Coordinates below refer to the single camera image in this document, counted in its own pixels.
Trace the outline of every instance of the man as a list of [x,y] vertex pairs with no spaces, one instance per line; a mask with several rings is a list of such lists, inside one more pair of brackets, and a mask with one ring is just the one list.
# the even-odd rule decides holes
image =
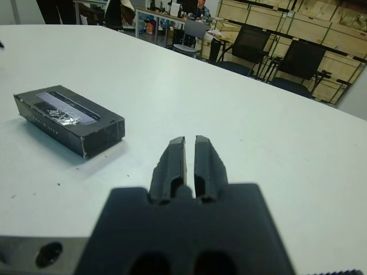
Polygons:
[[46,24],[76,24],[73,0],[37,0]]
[[196,12],[196,19],[200,20],[201,16],[210,16],[209,9],[204,6],[205,0],[198,0],[197,1],[197,12]]

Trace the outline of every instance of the white wall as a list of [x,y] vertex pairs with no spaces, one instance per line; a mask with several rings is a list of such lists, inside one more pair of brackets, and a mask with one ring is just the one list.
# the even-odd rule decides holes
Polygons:
[[345,96],[340,99],[338,109],[367,120],[367,69],[364,69]]
[[[36,0],[16,0],[21,24],[44,24]],[[0,25],[15,24],[10,0],[0,0]]]

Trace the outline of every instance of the black box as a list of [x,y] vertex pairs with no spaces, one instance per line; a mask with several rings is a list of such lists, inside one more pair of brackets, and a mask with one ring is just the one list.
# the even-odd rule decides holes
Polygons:
[[85,159],[125,136],[123,117],[63,86],[21,93],[14,99],[21,116]]

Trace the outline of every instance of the white table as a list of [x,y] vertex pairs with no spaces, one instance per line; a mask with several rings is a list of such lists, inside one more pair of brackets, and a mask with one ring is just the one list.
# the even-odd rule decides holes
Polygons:
[[[366,121],[103,27],[0,37],[0,235],[90,235],[110,189],[148,188],[177,136],[193,187],[200,134],[230,182],[259,184],[299,274],[367,273]],[[124,116],[123,141],[84,161],[18,116],[13,94],[58,84]]]
[[80,25],[80,12],[79,12],[79,5],[78,3],[83,4],[95,4],[95,5],[102,5],[106,6],[108,2],[102,0],[73,0],[75,3],[75,17],[76,17],[76,24]]

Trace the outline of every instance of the black chair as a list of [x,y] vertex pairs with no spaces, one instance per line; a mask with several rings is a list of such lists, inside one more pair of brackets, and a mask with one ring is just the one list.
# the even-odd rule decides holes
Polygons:
[[[263,52],[263,50],[269,40],[269,37],[270,33],[261,29],[250,26],[242,26],[235,43],[223,50],[222,55],[219,57],[216,65],[223,69],[230,70],[231,72],[239,73],[243,76],[249,76],[253,67],[260,63],[256,73],[258,76],[261,62],[264,55],[266,54]],[[233,56],[250,61],[253,63],[253,66],[249,68],[235,62],[223,61],[224,54],[230,49],[232,49]]]
[[121,1],[109,0],[104,13],[104,23],[112,30],[123,30],[121,23]]
[[[321,82],[321,80],[324,78],[330,78],[331,73],[325,70],[323,70],[322,72],[317,71],[323,59],[323,56],[325,55],[325,51],[326,50],[324,48],[318,45],[293,40],[284,59],[281,59],[279,57],[273,58],[267,69],[268,72],[270,67],[273,66],[270,73],[270,75],[272,75],[272,71],[276,67],[271,85],[292,93],[296,93],[300,96],[312,98],[312,94],[318,84]],[[278,71],[289,73],[291,75],[298,76],[307,80],[315,77],[315,84],[312,90],[309,91],[301,83],[297,83],[281,77],[276,77]]]

